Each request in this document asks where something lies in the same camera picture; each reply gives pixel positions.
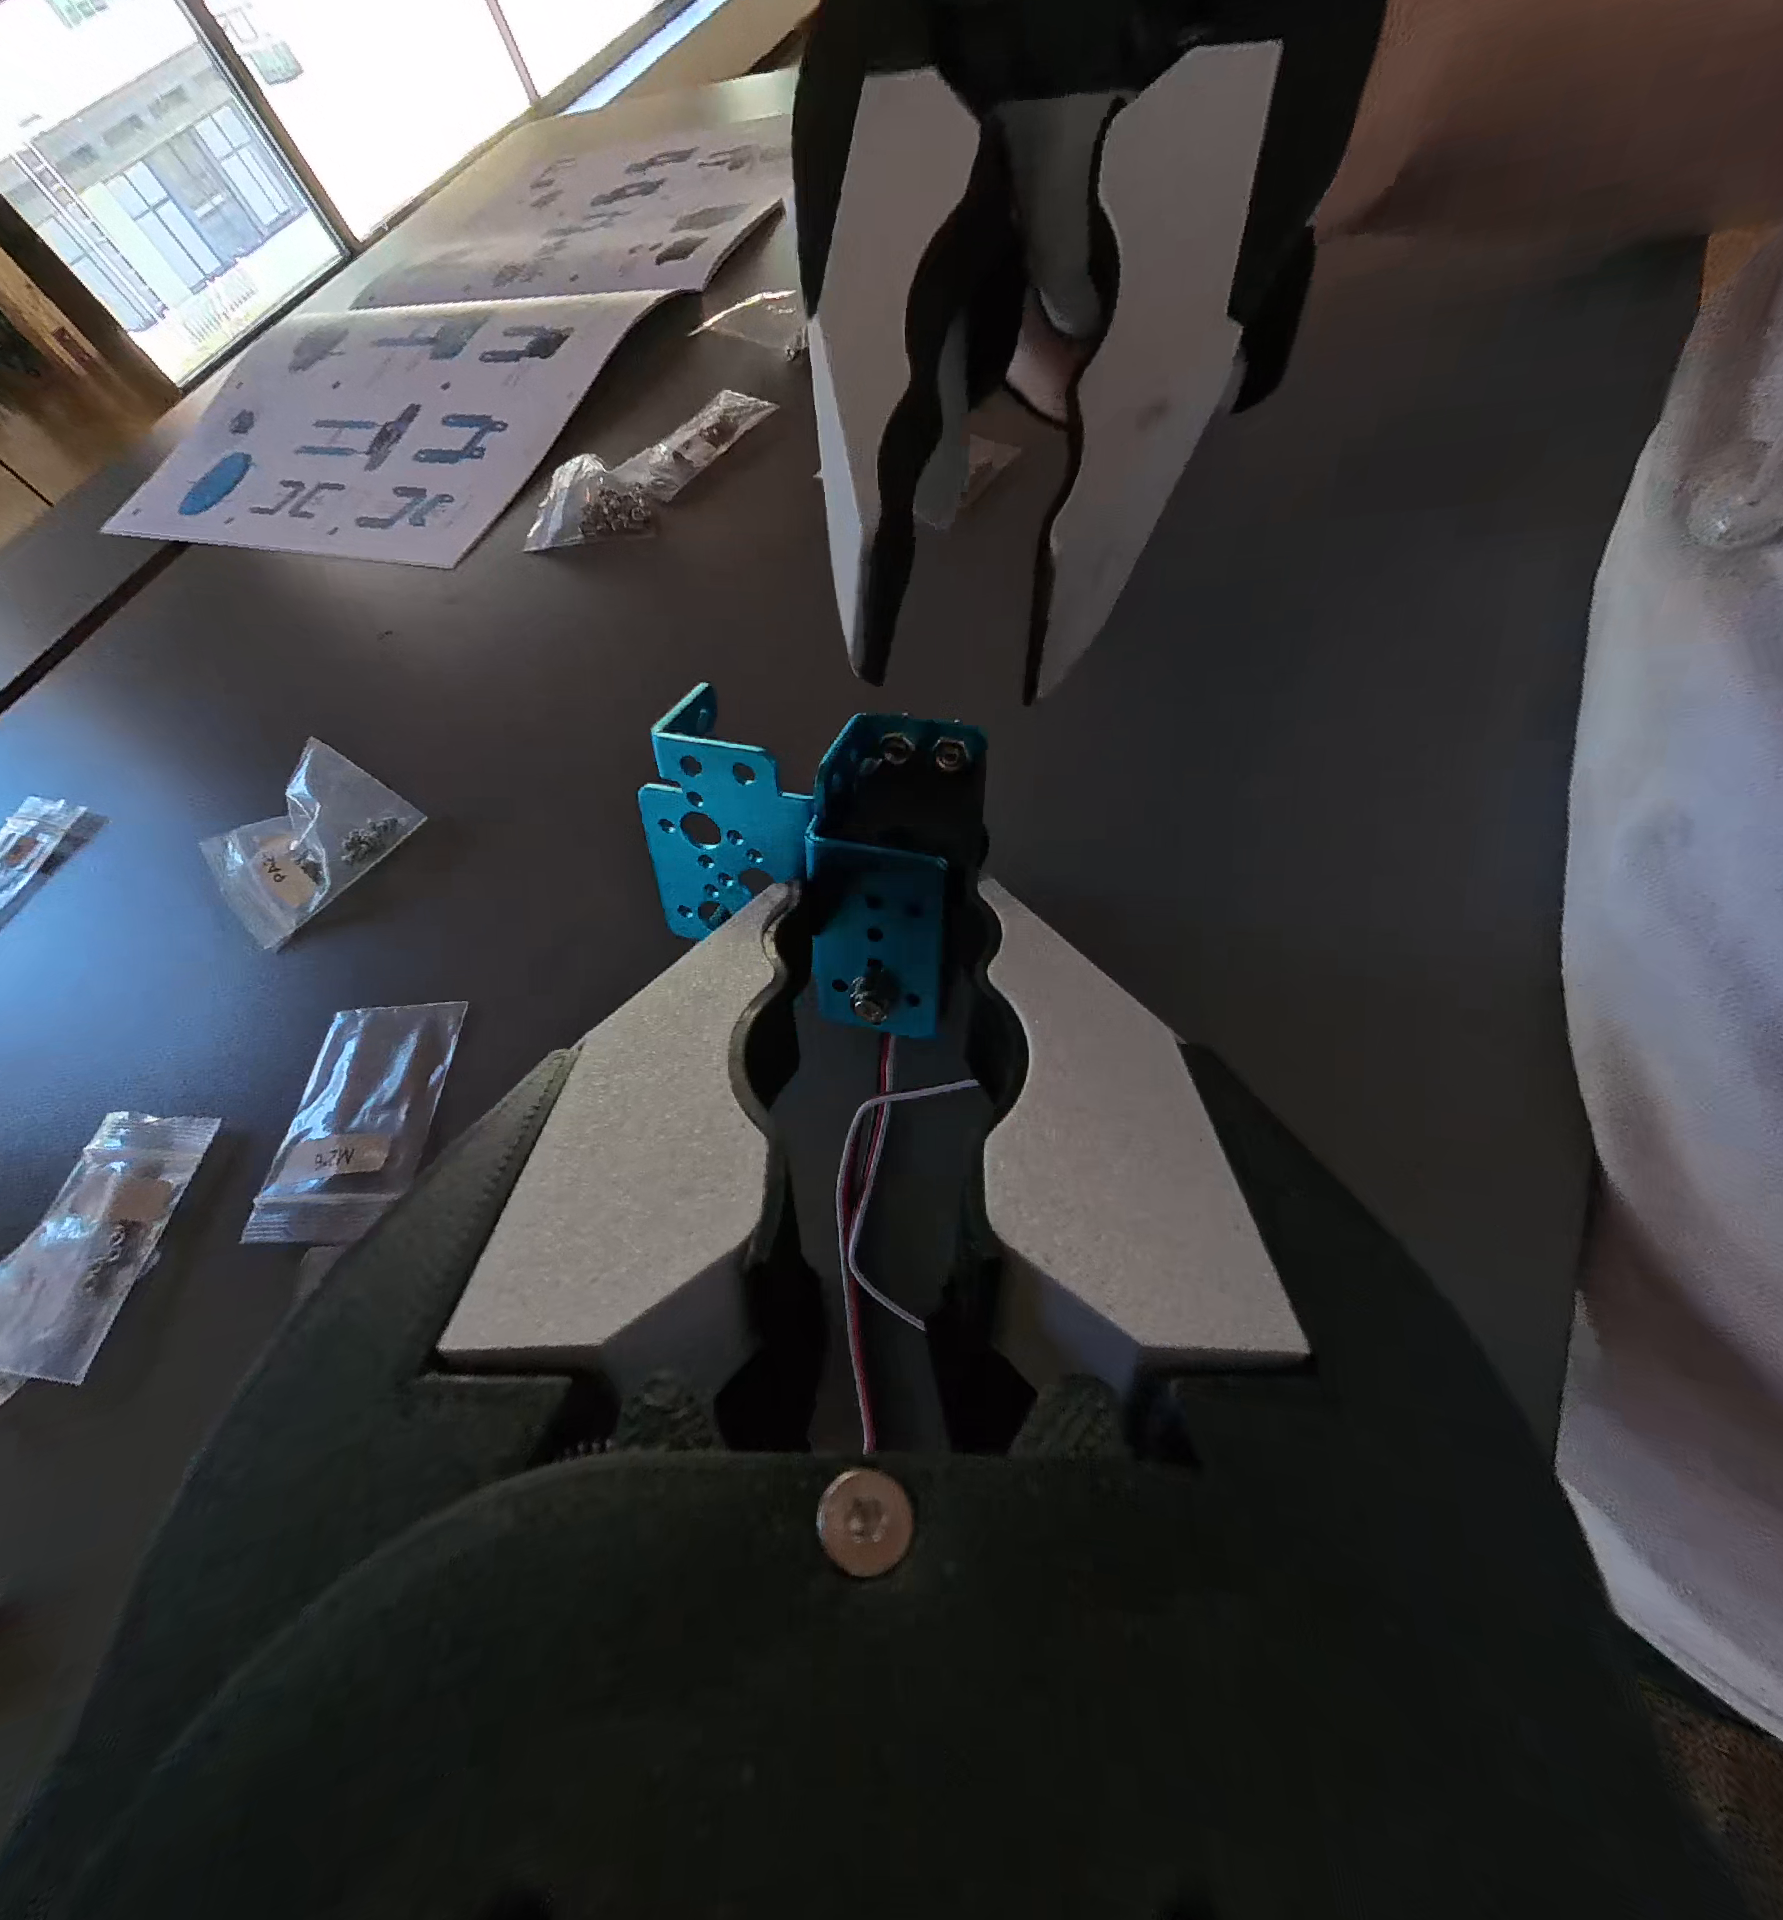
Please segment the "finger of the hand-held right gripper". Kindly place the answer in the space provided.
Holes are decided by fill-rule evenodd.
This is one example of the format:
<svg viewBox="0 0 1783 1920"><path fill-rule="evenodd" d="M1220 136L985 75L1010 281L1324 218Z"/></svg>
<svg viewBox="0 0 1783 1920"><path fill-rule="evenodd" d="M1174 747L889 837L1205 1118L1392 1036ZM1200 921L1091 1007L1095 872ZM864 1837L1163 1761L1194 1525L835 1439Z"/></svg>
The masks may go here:
<svg viewBox="0 0 1783 1920"><path fill-rule="evenodd" d="M967 326L949 269L980 146L937 67L864 80L808 321L833 600L869 686L888 677L917 529L949 528L967 482Z"/></svg>
<svg viewBox="0 0 1783 1920"><path fill-rule="evenodd" d="M1284 45L1200 45L1105 117L1091 210L1108 291L1069 399L1071 466L1048 520L1027 700L1099 636L1230 385L1228 301Z"/></svg>

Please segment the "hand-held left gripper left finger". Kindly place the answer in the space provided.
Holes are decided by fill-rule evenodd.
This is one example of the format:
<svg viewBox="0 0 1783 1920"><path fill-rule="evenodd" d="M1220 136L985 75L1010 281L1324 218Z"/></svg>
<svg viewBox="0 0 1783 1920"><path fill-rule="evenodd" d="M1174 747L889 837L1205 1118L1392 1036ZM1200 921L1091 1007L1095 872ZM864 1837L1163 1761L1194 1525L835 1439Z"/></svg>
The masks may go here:
<svg viewBox="0 0 1783 1920"><path fill-rule="evenodd" d="M830 1347L773 1109L808 941L776 883L594 1024L438 1338L454 1370L671 1375L733 1448L808 1448Z"/></svg>

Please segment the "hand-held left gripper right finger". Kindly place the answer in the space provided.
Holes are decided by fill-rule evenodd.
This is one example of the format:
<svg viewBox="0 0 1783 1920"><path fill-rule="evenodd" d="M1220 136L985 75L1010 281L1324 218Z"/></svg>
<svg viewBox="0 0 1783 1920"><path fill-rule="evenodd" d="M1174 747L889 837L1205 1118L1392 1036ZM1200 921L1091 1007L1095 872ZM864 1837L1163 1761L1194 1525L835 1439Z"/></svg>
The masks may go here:
<svg viewBox="0 0 1783 1920"><path fill-rule="evenodd" d="M978 1131L927 1312L945 1445L1005 1451L1071 1378L1138 1416L1174 1381L1302 1367L1310 1338L1167 1021L994 877L949 956Z"/></svg>

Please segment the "labelled clear bag of screws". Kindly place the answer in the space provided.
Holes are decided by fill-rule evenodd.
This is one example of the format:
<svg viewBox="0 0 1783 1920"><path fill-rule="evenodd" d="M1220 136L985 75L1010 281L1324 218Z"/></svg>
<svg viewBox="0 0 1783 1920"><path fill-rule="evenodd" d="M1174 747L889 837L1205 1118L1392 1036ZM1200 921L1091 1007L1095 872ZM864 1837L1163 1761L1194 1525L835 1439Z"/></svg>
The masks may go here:
<svg viewBox="0 0 1783 1920"><path fill-rule="evenodd" d="M1021 457L1023 448L965 433L940 444L927 461L912 499L912 513L933 531L951 529Z"/></svg>

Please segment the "blue servo bracket assembly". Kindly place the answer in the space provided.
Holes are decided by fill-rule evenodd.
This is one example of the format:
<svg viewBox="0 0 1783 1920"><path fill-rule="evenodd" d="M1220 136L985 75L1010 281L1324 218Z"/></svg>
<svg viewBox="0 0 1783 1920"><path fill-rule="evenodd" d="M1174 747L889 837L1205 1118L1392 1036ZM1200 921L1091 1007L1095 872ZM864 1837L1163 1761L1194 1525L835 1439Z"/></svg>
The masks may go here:
<svg viewBox="0 0 1783 1920"><path fill-rule="evenodd" d="M716 733L699 683L650 728L638 815L667 928L702 941L776 885L808 911L818 1012L927 1041L947 1003L947 935L985 856L985 733L859 713L808 792L768 752Z"/></svg>

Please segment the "person's right forearm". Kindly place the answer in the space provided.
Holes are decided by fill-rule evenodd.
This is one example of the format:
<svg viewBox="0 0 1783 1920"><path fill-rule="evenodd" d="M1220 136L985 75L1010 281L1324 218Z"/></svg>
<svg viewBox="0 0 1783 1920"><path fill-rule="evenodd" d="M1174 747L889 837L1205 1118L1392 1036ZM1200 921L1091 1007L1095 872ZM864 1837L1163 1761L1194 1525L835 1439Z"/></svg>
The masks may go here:
<svg viewBox="0 0 1783 1920"><path fill-rule="evenodd" d="M1783 214L1783 3L1392 3L1322 242Z"/></svg>

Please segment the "dark grey desk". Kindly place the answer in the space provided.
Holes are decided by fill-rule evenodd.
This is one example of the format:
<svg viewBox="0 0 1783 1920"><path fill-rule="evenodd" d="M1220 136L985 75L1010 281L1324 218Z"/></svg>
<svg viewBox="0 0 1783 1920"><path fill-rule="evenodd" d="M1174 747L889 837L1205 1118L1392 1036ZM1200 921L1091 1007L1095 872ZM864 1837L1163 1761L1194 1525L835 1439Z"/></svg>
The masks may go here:
<svg viewBox="0 0 1783 1920"><path fill-rule="evenodd" d="M0 1406L0 1915L1738 1914L1551 1462L1583 631L1696 277L1570 250L1318 242L1279 388L1033 702L1071 450L920 539L869 686L783 371L658 540L188 543L0 719L0 801L107 817L0 949L0 1257L104 1109L228 1136L113 1373ZM976 882L1184 1043L1302 1367L945 1445L974 885L927 1041L826 1021L788 918L808 1448L442 1361L570 1052L701 942L638 815L699 683L791 792L859 713L985 733ZM425 823L264 953L199 843L309 737ZM332 1017L454 1000L410 1191L243 1244Z"/></svg>

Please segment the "person's right hand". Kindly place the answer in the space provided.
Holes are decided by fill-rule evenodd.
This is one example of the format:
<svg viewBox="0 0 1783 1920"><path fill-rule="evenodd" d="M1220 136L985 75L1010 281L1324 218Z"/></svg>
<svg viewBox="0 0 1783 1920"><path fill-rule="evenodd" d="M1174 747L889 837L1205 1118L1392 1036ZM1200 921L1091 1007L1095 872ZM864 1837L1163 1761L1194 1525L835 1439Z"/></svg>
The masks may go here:
<svg viewBox="0 0 1783 1920"><path fill-rule="evenodd" d="M1042 287L1027 287L1017 347L1005 373L1010 399L1033 418L1068 431L1075 385L1095 358L1101 330L1101 300L1091 300L1082 310L1064 310L1048 304Z"/></svg>

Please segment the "clear bag with white label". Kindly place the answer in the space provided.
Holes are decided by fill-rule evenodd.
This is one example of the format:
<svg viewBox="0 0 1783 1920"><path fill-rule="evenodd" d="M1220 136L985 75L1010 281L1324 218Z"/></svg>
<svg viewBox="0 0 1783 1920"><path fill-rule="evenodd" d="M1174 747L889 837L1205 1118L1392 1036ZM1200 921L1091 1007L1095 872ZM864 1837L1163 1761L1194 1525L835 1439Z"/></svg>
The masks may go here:
<svg viewBox="0 0 1783 1920"><path fill-rule="evenodd" d="M348 1246L410 1191L465 1012L454 1000L332 1017L243 1244Z"/></svg>

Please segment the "clear bag of silver screws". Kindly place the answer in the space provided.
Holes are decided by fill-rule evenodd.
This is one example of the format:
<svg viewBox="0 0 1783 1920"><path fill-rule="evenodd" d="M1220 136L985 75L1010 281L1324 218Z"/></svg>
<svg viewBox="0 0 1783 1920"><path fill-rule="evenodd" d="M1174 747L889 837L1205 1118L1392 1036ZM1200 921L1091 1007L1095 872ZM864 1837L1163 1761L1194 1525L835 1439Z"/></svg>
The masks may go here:
<svg viewBox="0 0 1783 1920"><path fill-rule="evenodd" d="M557 466L522 543L527 555L562 553L616 540L647 540L660 531L660 503L625 473L592 454Z"/></svg>

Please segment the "assembly instruction booklet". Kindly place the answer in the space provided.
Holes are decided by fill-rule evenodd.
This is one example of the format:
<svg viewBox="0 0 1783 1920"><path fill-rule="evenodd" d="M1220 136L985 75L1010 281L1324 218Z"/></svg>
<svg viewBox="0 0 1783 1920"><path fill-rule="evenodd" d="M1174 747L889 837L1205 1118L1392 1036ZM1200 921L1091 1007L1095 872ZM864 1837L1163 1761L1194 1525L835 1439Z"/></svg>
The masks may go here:
<svg viewBox="0 0 1783 1920"><path fill-rule="evenodd" d="M452 568L641 318L783 208L788 117L520 148L348 308L292 314L104 534Z"/></svg>

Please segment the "large office window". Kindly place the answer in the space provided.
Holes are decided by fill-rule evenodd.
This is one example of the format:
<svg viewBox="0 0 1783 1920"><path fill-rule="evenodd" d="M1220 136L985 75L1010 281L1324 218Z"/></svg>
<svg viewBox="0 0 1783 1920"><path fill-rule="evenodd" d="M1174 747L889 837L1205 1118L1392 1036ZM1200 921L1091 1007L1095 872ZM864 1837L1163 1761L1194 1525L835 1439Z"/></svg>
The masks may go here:
<svg viewBox="0 0 1783 1920"><path fill-rule="evenodd" d="M0 199L185 386L522 119L743 77L808 10L0 3Z"/></svg>

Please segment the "person's white shirt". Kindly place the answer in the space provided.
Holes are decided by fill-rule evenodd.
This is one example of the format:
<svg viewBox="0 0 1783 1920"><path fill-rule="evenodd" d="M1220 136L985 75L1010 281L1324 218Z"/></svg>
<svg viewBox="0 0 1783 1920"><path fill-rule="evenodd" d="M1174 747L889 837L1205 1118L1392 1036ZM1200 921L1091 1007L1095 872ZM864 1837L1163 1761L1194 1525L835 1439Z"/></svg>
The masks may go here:
<svg viewBox="0 0 1783 1920"><path fill-rule="evenodd" d="M1560 965L1598 1206L1556 1470L1622 1620L1783 1742L1783 232L1703 312L1598 564Z"/></svg>

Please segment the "wooden cabinet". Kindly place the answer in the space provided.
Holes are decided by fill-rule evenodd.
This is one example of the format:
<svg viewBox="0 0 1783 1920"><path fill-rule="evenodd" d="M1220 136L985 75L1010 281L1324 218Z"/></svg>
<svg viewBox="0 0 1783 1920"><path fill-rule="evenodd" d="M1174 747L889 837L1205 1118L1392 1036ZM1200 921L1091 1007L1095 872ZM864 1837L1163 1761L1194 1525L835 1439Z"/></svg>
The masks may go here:
<svg viewBox="0 0 1783 1920"><path fill-rule="evenodd" d="M0 193L0 551L178 400Z"/></svg>

